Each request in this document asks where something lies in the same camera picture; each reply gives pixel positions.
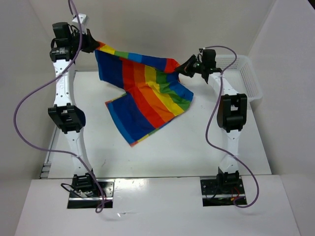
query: cable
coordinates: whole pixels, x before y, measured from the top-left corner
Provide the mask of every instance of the cable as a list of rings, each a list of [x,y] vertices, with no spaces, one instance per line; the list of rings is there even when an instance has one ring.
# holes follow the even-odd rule
[[[216,188],[216,190],[215,190],[215,193],[214,193],[214,195],[210,198],[210,200],[216,197],[216,195],[217,195],[217,193],[218,193],[218,190],[219,190],[219,187],[220,187],[220,185],[219,185],[219,183],[218,183],[217,188]]]
[[[79,29],[75,26],[75,25],[69,25],[71,30],[72,30],[72,33],[74,32],[73,28],[75,28],[78,32],[79,32]]]
[[[75,191],[73,191],[72,189],[74,189],[74,187],[70,184],[67,183],[61,183],[60,186],[67,192],[74,194],[75,196],[82,198],[79,194],[77,194]]]
[[[72,0],[68,0],[68,6],[69,6],[70,13],[71,13],[71,15],[72,15],[73,17],[76,17],[78,14],[77,14],[77,12],[76,12],[76,15],[73,15],[73,11],[72,11],[71,5],[74,5],[73,2],[72,2]]]
[[[234,187],[234,189],[235,189],[236,192],[237,192],[237,197],[239,197],[239,196],[240,196],[240,191],[238,191],[237,187]]]
[[[74,2],[73,0],[68,0],[68,3],[69,3],[69,8],[70,8],[70,11],[72,12],[72,7],[73,7],[73,11],[75,12],[75,15],[76,15],[76,18],[78,20],[78,22],[80,22],[80,19],[79,19],[79,14],[78,14],[78,11],[74,5]],[[87,169],[88,173],[91,175],[93,181],[95,182],[95,184],[97,185],[99,191],[101,192],[101,195],[102,195],[102,201],[101,201],[101,204],[99,204],[96,209],[95,209],[95,212],[96,213],[101,213],[105,207],[105,198],[106,198],[106,195],[103,191],[103,189],[101,188],[101,186],[99,185],[99,183],[97,182],[96,180],[96,177],[95,175],[93,174],[92,171],[89,170],[88,166],[84,163],[84,161],[78,156],[76,155],[75,153],[73,152],[70,152],[70,151],[63,151],[63,150],[50,150],[50,149],[46,149],[46,148],[42,148],[42,147],[38,147],[34,144],[32,144],[31,142],[29,142],[26,138],[24,138],[24,136],[21,134],[18,126],[17,126],[17,122],[16,122],[16,117],[17,117],[17,114],[18,114],[18,111],[21,107],[21,105],[25,102],[26,99],[28,99],[30,96],[32,96],[34,93],[38,92],[39,90],[43,89],[44,87],[52,84],[53,82],[55,82],[56,80],[60,79],[64,73],[67,72],[67,70],[74,64],[75,60],[77,59],[80,51],[81,51],[81,47],[82,47],[82,27],[81,27],[81,24],[78,24],[79,25],[79,33],[80,33],[80,41],[79,41],[79,47],[78,47],[78,50],[73,58],[73,60],[71,61],[71,63],[56,77],[54,78],[53,80],[45,83],[44,85],[38,87],[37,89],[35,89],[34,91],[30,92],[28,95],[26,95],[24,98],[22,98],[22,100],[18,103],[18,105],[16,106],[15,108],[15,111],[14,111],[14,115],[13,115],[13,125],[14,125],[14,128],[15,128],[15,131],[16,133],[19,135],[19,137],[29,146],[31,146],[32,148],[34,149],[37,149],[37,150],[40,150],[40,151],[51,151],[51,152],[58,152],[58,153],[65,153],[65,154],[70,154],[71,156],[74,156],[76,158],[78,158],[78,160],[82,163],[82,165],[85,167],[85,169]]]
[[[213,147],[213,148],[215,148],[215,149],[217,149],[217,150],[223,151],[223,152],[225,152],[226,154],[232,156],[236,161],[238,161],[239,163],[241,163],[241,164],[248,170],[248,172],[251,174],[251,176],[253,177],[253,179],[254,179],[254,181],[255,181],[255,184],[256,184],[256,187],[257,187],[257,194],[256,194],[255,199],[254,199],[250,204],[248,204],[248,205],[246,205],[246,206],[238,206],[238,205],[235,203],[236,200],[238,200],[238,199],[240,199],[240,198],[244,198],[244,197],[239,197],[239,198],[237,198],[237,199],[235,199],[235,200],[233,201],[233,204],[234,204],[236,207],[238,207],[238,208],[248,208],[248,207],[251,207],[252,205],[254,205],[255,202],[257,201],[258,197],[259,197],[259,184],[258,184],[258,181],[257,181],[255,175],[253,174],[253,172],[250,170],[250,168],[249,168],[243,161],[241,161],[239,158],[237,158],[235,155],[233,155],[233,154],[232,154],[231,152],[229,152],[228,150],[225,150],[225,149],[223,149],[223,148],[220,148],[220,147],[218,147],[218,146],[215,146],[214,144],[212,144],[212,143],[209,141],[209,138],[208,138],[209,127],[210,127],[211,121],[212,121],[212,119],[213,119],[213,116],[215,115],[215,113],[216,113],[216,111],[217,111],[217,109],[218,109],[218,106],[219,106],[219,103],[220,103],[221,94],[222,94],[222,91],[223,91],[223,73],[224,73],[224,71],[226,71],[231,65],[234,64],[234,62],[235,62],[236,59],[237,59],[237,55],[236,55],[236,52],[235,52],[235,51],[233,51],[232,49],[230,49],[230,48],[228,48],[228,47],[225,47],[225,46],[218,46],[218,45],[217,45],[217,46],[205,47],[205,48],[203,48],[203,49],[208,49],[208,48],[225,48],[225,49],[228,49],[228,50],[230,50],[230,51],[234,54],[235,59],[234,59],[234,61],[233,61],[231,64],[229,64],[226,68],[224,68],[224,69],[222,70],[221,74],[220,74],[220,82],[221,82],[221,85],[220,85],[220,92],[219,92],[219,95],[218,95],[218,99],[217,99],[215,108],[213,109],[212,114],[211,114],[211,116],[210,116],[210,118],[209,118],[209,121],[208,121],[208,124],[207,124],[206,134],[205,134],[205,136],[206,136],[206,141],[207,141],[207,143],[208,143],[211,147]]]

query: yellow stripe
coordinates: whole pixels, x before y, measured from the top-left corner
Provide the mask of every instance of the yellow stripe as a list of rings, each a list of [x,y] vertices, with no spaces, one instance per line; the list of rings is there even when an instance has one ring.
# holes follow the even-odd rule
[[[137,142],[141,142],[142,140],[146,139],[147,137],[149,137],[150,134],[147,134],[145,136],[143,136],[141,139],[137,140]]]
[[[152,88],[154,94],[158,99],[167,107],[167,109],[173,113],[175,116],[180,115],[184,110],[178,106],[169,94],[159,92],[159,84],[157,84],[157,74],[153,67],[145,66],[144,74],[146,78],[146,83]]]
[[[99,49],[100,51],[103,51],[105,53],[109,53],[109,54],[112,54],[114,55],[115,54],[115,49],[113,49],[112,47],[108,46],[108,45],[104,45],[103,47],[101,47]]]

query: green stripe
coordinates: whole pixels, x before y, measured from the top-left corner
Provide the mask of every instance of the green stripe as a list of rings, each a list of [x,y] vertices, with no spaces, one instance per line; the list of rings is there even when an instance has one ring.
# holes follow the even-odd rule
[[[166,76],[166,73],[157,70],[157,84],[159,84],[159,91],[161,93],[169,94],[173,102],[186,111],[189,108],[191,102],[180,97],[175,91],[169,88],[169,82],[167,81]]]
[[[125,52],[119,52],[119,51],[115,51],[115,56],[121,57],[121,58],[126,58],[128,59],[128,54],[129,53],[125,53]]]

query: white tabletop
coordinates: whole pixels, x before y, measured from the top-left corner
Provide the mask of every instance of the white tabletop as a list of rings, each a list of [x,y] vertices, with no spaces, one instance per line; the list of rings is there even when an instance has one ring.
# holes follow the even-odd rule
[[[69,179],[33,180],[15,236],[299,236],[281,178],[257,176],[248,209],[202,206],[200,179],[117,179],[112,209],[66,209]],[[247,200],[256,194],[243,177]]]
[[[237,71],[224,75],[240,92],[241,76]],[[188,177],[215,176],[224,154],[205,141],[205,129],[214,108],[214,90],[196,75],[181,76],[182,83],[194,93],[191,107],[164,128],[130,147],[114,125],[105,102],[124,93],[100,81],[98,72],[78,72],[74,91],[77,107],[86,114],[84,139],[88,158],[97,177]],[[210,127],[210,141],[222,147],[222,130],[216,118]],[[69,150],[63,133],[57,132],[53,148]],[[271,174],[252,110],[240,137],[239,157],[256,175]],[[52,153],[49,178],[72,178],[69,155]],[[240,166],[240,174],[249,173]]]

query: blue stripe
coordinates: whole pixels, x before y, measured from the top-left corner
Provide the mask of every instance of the blue stripe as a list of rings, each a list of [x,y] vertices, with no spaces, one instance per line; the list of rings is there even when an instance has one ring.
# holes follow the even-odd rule
[[[128,59],[135,61],[135,62],[138,62],[138,63],[141,63],[142,55],[137,54],[137,53],[129,53]]]
[[[150,56],[142,56],[141,63],[152,66],[160,71],[164,71],[166,67],[166,58],[155,58]]]
[[[176,94],[178,94],[181,98],[192,101],[193,92],[183,86],[178,82],[178,73],[174,72],[172,74],[167,74],[166,80],[169,83],[170,90],[173,90]]]
[[[155,130],[155,128],[139,111],[130,93],[127,92],[125,96],[114,100],[110,104],[113,106],[113,111],[119,118],[122,126],[125,128],[131,139],[137,141]],[[127,142],[130,143],[126,138],[126,134],[122,133],[122,135],[125,137]]]
[[[118,128],[119,132],[122,134],[122,136],[126,139],[126,141],[129,144],[134,143],[135,140],[132,139],[132,137],[128,134],[128,132],[124,128],[123,124],[121,123],[120,119],[116,115],[116,113],[114,111],[113,104],[112,103],[107,103],[107,108],[109,110],[110,115],[112,116],[112,119],[113,119],[115,125],[117,126],[117,128]]]
[[[119,88],[124,88],[123,62],[119,57],[95,50],[99,78]]]

